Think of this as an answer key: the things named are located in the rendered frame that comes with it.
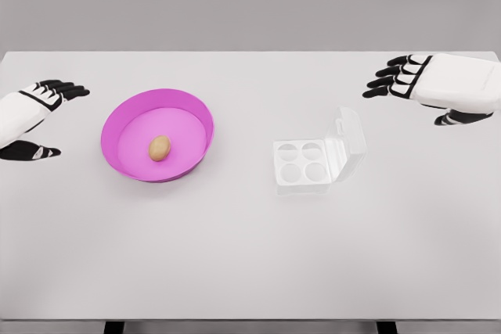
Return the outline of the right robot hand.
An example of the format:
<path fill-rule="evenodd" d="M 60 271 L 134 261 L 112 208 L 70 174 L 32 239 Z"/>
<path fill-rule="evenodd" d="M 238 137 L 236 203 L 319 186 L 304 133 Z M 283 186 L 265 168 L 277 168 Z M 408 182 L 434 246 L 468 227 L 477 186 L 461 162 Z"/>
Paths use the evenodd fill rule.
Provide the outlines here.
<path fill-rule="evenodd" d="M 437 53 L 398 56 L 366 84 L 366 99 L 391 96 L 445 112 L 437 126 L 472 124 L 501 111 L 501 62 Z"/>

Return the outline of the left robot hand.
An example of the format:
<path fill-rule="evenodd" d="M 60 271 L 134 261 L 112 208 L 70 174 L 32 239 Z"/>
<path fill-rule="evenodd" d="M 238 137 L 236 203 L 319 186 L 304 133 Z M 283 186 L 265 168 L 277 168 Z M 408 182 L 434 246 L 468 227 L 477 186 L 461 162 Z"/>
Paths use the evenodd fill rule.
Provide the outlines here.
<path fill-rule="evenodd" d="M 29 162 L 59 156 L 59 149 L 21 137 L 39 126 L 65 102 L 89 94 L 83 85 L 43 80 L 0 98 L 0 160 Z"/>

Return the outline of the brown egg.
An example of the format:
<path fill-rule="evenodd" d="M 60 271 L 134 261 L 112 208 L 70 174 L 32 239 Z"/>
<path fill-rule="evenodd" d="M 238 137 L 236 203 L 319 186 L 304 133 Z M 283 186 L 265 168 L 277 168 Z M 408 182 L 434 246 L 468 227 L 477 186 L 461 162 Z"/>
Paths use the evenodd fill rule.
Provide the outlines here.
<path fill-rule="evenodd" d="M 164 160 L 171 151 L 171 140 L 167 135 L 158 135 L 149 144 L 148 154 L 152 161 Z"/>

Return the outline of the clear plastic egg box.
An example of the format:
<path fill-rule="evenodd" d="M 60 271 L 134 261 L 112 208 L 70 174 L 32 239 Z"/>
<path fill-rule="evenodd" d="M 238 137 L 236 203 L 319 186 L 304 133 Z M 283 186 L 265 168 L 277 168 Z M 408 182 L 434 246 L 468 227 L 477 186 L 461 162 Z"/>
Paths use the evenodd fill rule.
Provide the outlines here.
<path fill-rule="evenodd" d="M 359 115 L 338 107 L 324 137 L 273 142 L 277 193 L 326 193 L 332 184 L 351 177 L 366 154 Z"/>

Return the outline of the pink round plate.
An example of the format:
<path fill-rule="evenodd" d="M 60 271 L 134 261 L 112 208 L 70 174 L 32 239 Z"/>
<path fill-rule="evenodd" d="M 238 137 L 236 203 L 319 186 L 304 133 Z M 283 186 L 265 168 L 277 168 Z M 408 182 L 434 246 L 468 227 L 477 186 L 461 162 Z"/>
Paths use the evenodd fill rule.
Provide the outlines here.
<path fill-rule="evenodd" d="M 141 92 L 107 117 L 100 146 L 107 163 L 126 177 L 166 182 L 192 171 L 214 137 L 214 118 L 195 95 L 173 88 Z"/>

